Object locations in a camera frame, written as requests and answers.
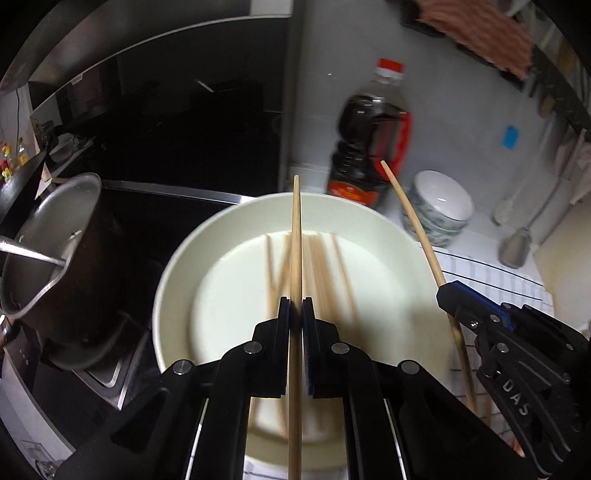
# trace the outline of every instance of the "blue sticker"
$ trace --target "blue sticker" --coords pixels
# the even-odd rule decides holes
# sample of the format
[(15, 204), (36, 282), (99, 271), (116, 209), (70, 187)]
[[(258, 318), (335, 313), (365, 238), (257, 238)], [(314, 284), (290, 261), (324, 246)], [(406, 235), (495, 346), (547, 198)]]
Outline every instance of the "blue sticker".
[(513, 127), (513, 125), (508, 125), (507, 130), (505, 131), (505, 137), (503, 138), (503, 147), (508, 150), (513, 150), (517, 145), (518, 140), (519, 130)]

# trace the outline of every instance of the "white tile wall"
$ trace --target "white tile wall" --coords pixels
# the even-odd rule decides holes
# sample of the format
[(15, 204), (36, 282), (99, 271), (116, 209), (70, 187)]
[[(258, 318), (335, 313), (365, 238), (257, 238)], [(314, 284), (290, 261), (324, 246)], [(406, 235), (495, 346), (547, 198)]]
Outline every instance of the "white tile wall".
[[(399, 2), (384, 0), (307, 2), (291, 165), (306, 169), (305, 187), (323, 189), (345, 100), (371, 79), (378, 58), (398, 60), (406, 65), (403, 92), (414, 115), (402, 183), (419, 170), (442, 171), (464, 185), (477, 210), (490, 217), (535, 152), (544, 126), (537, 100), (457, 51), (448, 38), (402, 27), (399, 8)], [(520, 131), (514, 151), (501, 146), (509, 124)], [(559, 130), (518, 198), (509, 227), (529, 220), (553, 187), (550, 166)], [(532, 229), (534, 240), (545, 238), (561, 218), (572, 188), (565, 183), (558, 191)]]
[(17, 143), (17, 111), (20, 127), (18, 135), (22, 137), (29, 156), (35, 155), (35, 137), (29, 116), (31, 115), (31, 98), (28, 86), (18, 89), (20, 109), (16, 92), (0, 98), (0, 141), (9, 143), (14, 150)]

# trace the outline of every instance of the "white plate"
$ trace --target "white plate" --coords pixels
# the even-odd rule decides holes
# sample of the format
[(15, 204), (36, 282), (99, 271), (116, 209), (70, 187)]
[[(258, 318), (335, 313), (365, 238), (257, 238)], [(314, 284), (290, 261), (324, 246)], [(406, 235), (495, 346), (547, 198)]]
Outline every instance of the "white plate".
[[(217, 360), (250, 340), (254, 326), (267, 319), (263, 235), (271, 234), (277, 277), (283, 232), (291, 228), (291, 198), (288, 193), (270, 195), (223, 210), (181, 244), (164, 271), (154, 304), (154, 348), (161, 371), (181, 358), (196, 363)], [(383, 216), (356, 203), (315, 194), (303, 194), (301, 203), (305, 231), (335, 233), (339, 238), (370, 356), (394, 365), (416, 359), (438, 380), (445, 379), (452, 337), (418, 245)], [(334, 250), (329, 236), (323, 236), (341, 336), (355, 344), (355, 338), (347, 337), (352, 316)], [(307, 399), (304, 405), (322, 410), (322, 402), (326, 400)], [(277, 435), (277, 417), (277, 400), (262, 400), (246, 454), (286, 465), (287, 443)], [(325, 417), (319, 428), (312, 420), (305, 420), (303, 469), (345, 465), (341, 426)]]

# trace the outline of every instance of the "small bottle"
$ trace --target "small bottle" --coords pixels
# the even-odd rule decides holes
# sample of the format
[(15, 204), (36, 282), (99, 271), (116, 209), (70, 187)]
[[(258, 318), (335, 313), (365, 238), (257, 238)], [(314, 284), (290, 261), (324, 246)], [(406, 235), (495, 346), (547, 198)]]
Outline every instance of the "small bottle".
[(6, 148), (6, 143), (0, 143), (0, 173), (2, 174), (2, 178), (4, 181), (8, 181), (10, 177), (12, 177), (12, 172), (10, 171), (10, 165), (8, 164), (5, 156), (4, 156), (4, 149)]
[(19, 138), (17, 142), (17, 157), (21, 166), (29, 161), (29, 155), (27, 154), (27, 149), (22, 141), (22, 137)]
[(10, 144), (6, 144), (4, 146), (4, 160), (8, 163), (8, 167), (10, 168), (10, 172), (12, 175), (20, 168), (20, 163), (16, 159), (14, 155), (12, 155), (12, 147)]

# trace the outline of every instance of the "aluminum pot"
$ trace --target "aluminum pot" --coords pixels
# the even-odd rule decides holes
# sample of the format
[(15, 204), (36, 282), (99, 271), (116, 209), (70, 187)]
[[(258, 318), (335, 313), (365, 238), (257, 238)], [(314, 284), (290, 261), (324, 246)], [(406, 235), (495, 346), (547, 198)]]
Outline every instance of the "aluminum pot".
[(124, 238), (100, 205), (100, 178), (78, 175), (33, 211), (16, 241), (63, 268), (8, 255), (0, 280), (0, 306), (61, 345), (92, 344), (116, 323), (112, 311), (123, 275)]

